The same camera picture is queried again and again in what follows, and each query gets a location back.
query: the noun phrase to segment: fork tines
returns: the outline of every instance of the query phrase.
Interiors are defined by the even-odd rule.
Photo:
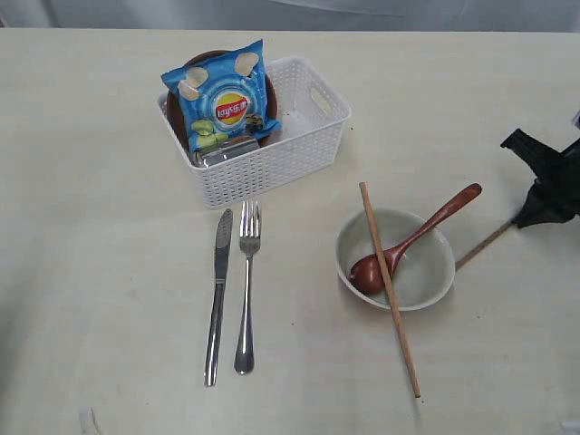
[[[257,201],[244,201],[242,218],[239,223],[239,236],[260,238],[260,205]]]

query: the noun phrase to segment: ceramic bowl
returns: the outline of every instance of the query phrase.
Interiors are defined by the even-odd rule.
[[[399,244],[425,222],[412,213],[393,209],[376,208],[374,215],[383,249]],[[374,249],[367,218],[362,211],[346,222],[336,239],[336,270],[354,295],[370,305],[389,310],[384,291],[377,295],[363,295],[347,278],[351,267],[369,254],[374,254]],[[399,309],[413,311],[435,304],[449,291],[454,277],[455,258],[451,246],[434,228],[407,250],[397,266],[392,284]]]

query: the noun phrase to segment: wooden chopstick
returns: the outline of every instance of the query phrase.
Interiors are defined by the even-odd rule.
[[[399,312],[399,303],[397,302],[397,296],[392,289],[391,277],[389,276],[389,269],[387,268],[387,262],[382,254],[381,238],[379,237],[379,230],[377,228],[377,222],[374,219],[374,213],[372,212],[371,200],[369,199],[369,191],[366,188],[366,183],[359,183],[362,194],[362,203],[364,204],[364,211],[366,212],[366,217],[369,220],[369,229],[371,230],[372,242],[374,244],[374,251],[379,259],[379,266],[381,267],[382,280],[384,281],[384,288],[387,290],[387,298],[389,300],[389,305],[392,311],[392,320],[395,323],[395,329],[397,330],[397,335],[399,336],[399,343],[401,344],[402,356],[407,365],[407,372],[409,373],[409,379],[411,380],[411,387],[416,398],[421,396],[419,391],[419,382],[417,381],[417,376],[415,374],[415,367],[413,366],[413,360],[411,358],[411,350],[409,349],[409,343],[407,342],[407,335],[405,334],[405,329],[402,325],[401,313]]]

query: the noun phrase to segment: brown bowl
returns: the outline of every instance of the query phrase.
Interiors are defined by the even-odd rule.
[[[206,59],[221,56],[224,53],[227,53],[227,50],[214,50],[211,52],[205,52],[197,55],[183,66],[191,66],[194,65],[195,63],[203,62]],[[266,106],[266,116],[271,120],[275,120],[276,115],[278,114],[276,93],[274,92],[274,86],[272,86],[272,82],[270,82],[268,76],[266,76],[266,96],[268,99],[268,103]],[[179,143],[181,143],[181,146],[186,152],[189,152],[188,134],[186,133],[185,130],[185,121],[183,119],[183,113],[181,112],[181,108],[179,107],[178,97],[173,95],[171,92],[167,93],[167,119],[173,131],[175,131],[175,135],[178,137]],[[268,136],[265,136],[264,138],[258,141],[260,147],[264,147],[267,144],[267,142]]]

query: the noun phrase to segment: gray curtain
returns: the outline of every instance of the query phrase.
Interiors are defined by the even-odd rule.
[[[580,0],[0,0],[0,16],[32,27],[575,32]]]

